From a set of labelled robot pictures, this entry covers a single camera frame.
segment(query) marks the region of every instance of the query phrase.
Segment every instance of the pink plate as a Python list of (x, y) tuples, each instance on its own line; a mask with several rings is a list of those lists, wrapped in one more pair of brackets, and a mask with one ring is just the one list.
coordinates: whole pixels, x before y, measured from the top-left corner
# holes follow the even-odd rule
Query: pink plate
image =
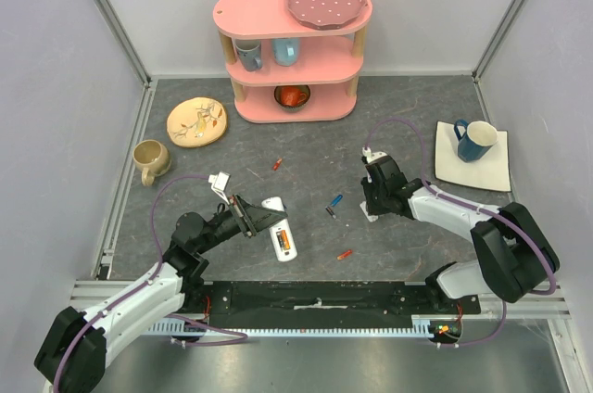
[(298, 22), (316, 30), (341, 29), (356, 19), (367, 0), (287, 0)]

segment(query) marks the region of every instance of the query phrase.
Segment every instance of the white connector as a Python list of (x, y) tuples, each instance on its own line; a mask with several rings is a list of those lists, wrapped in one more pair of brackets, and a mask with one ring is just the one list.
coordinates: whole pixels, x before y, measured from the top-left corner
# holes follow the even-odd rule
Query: white connector
[(219, 172), (218, 175), (210, 175), (208, 177), (208, 182), (212, 184), (211, 187), (214, 193), (222, 198), (227, 205), (229, 204), (229, 199), (224, 191), (230, 179), (231, 175), (225, 172)]

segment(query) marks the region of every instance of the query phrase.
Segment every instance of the blue mug on white tray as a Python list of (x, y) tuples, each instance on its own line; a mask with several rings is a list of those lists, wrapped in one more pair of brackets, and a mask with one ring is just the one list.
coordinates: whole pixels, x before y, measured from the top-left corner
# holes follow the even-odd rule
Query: blue mug on white tray
[(459, 140), (457, 155), (466, 163), (483, 157), (498, 141), (498, 131), (485, 121), (468, 123), (466, 120), (457, 120), (453, 124), (453, 130)]

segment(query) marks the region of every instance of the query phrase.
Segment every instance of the wooden shelf post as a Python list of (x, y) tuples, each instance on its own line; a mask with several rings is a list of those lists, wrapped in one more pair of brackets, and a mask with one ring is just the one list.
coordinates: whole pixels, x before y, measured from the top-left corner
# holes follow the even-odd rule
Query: wooden shelf post
[(351, 96), (351, 97), (356, 97), (356, 92), (358, 90), (358, 87), (359, 87), (359, 75), (356, 75), (348, 83), (347, 95)]
[(352, 45), (352, 56), (361, 57), (364, 54), (364, 45), (367, 40), (367, 27), (364, 26), (354, 33), (354, 44)]
[(219, 32), (221, 37), (222, 51), (224, 52), (224, 60), (227, 64), (234, 64), (237, 62), (237, 57), (234, 55), (233, 40), (226, 34)]
[(233, 78), (231, 78), (231, 85), (233, 86), (233, 93), (234, 93), (235, 101), (239, 101), (240, 103), (245, 101), (246, 96), (245, 96), (245, 90), (243, 89), (243, 85), (241, 85), (240, 83), (235, 81)]

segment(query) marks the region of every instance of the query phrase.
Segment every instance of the beige mug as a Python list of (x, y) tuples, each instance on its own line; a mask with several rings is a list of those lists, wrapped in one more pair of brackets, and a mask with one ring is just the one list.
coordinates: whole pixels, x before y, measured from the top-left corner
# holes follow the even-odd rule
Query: beige mug
[(133, 163), (142, 173), (142, 184), (150, 186), (155, 182), (155, 177), (169, 170), (169, 150), (157, 140), (144, 140), (133, 149)]

